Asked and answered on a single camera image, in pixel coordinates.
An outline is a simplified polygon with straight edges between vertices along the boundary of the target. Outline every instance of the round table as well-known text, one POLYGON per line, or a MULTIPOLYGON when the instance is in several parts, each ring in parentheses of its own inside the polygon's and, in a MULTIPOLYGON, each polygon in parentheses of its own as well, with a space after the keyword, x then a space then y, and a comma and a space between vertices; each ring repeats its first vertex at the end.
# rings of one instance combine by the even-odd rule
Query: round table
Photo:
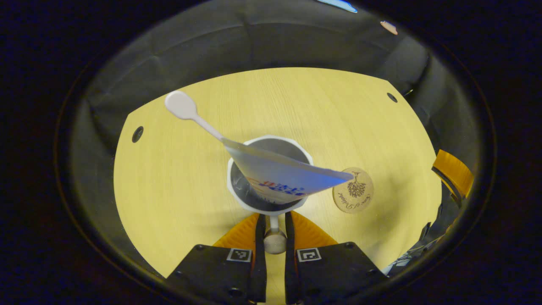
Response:
MULTIPOLYGON (((263 135, 291 138, 312 155, 315 166, 364 169, 375 190, 361 213, 342 212, 331 189, 309 196, 296 212, 337 242, 355 242, 380 269, 435 221, 442 195, 441 181, 431 171, 435 151, 422 123, 389 82, 331 69, 273 68, 180 90, 225 137, 237 142, 263 135)), ((164 99, 126 118, 115 156, 114 191, 133 245, 167 277, 194 245, 212 245, 251 212, 226 187, 230 156, 223 145, 196 123, 174 117, 164 99), (133 142, 140 126, 143 133, 133 142)), ((285 302, 284 262, 284 253, 266 253, 270 304, 285 302)))

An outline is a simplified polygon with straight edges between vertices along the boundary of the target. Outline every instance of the plastic spoon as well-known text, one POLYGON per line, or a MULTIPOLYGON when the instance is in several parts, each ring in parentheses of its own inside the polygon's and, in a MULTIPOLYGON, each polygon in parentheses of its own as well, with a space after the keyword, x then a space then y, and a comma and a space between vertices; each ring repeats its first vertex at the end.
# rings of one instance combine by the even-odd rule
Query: plastic spoon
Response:
POLYGON ((220 132, 213 128, 207 121, 198 115, 198 110, 196 108, 196 103, 184 92, 182 91, 173 91, 166 96, 166 108, 173 113, 174 116, 183 120, 192 120, 208 133, 212 134, 220 142, 224 138, 220 132))

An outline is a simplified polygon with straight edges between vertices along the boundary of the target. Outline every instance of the wooden table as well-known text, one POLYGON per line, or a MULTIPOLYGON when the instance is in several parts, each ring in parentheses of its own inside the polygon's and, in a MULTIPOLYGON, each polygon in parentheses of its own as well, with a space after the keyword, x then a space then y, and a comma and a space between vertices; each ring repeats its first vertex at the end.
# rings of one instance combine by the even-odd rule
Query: wooden table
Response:
MULTIPOLYGON (((441 182, 435 152, 410 105, 389 82, 319 68, 225 75, 181 88, 199 114, 238 142, 263 135, 296 140, 314 165, 359 167, 375 193, 359 214, 339 210, 328 189, 296 211, 337 242, 355 242, 380 268, 414 245, 433 222, 441 182), (394 102, 387 93, 391 93, 394 102)), ((196 244, 212 245, 251 214, 226 188, 230 156, 194 122, 174 117, 159 97, 132 112, 120 135, 114 189, 130 240, 167 277, 196 244), (132 135, 144 127, 141 138, 132 135)), ((284 253, 266 254, 270 304, 284 304, 284 253)))

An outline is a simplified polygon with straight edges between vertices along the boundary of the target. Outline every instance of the coaster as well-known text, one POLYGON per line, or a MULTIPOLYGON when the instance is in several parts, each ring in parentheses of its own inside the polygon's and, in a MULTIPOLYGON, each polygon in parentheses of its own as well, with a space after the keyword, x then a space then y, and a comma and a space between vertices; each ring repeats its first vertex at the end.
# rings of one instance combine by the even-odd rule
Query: coaster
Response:
POLYGON ((357 167, 347 168, 343 172, 352 174, 354 179, 333 188, 333 201, 345 213, 359 213, 373 198, 374 187, 371 177, 357 167))

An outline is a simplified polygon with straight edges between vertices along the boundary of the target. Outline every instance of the tree illustration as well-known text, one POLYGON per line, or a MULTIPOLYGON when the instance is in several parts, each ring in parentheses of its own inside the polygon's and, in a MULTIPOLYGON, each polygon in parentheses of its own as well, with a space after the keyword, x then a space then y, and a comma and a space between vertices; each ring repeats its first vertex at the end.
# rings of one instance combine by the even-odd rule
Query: tree illustration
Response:
POLYGON ((353 171, 355 174, 354 181, 348 183, 348 192, 350 193, 350 196, 357 198, 363 195, 365 193, 365 183, 359 183, 358 182, 358 174, 355 171, 353 171))

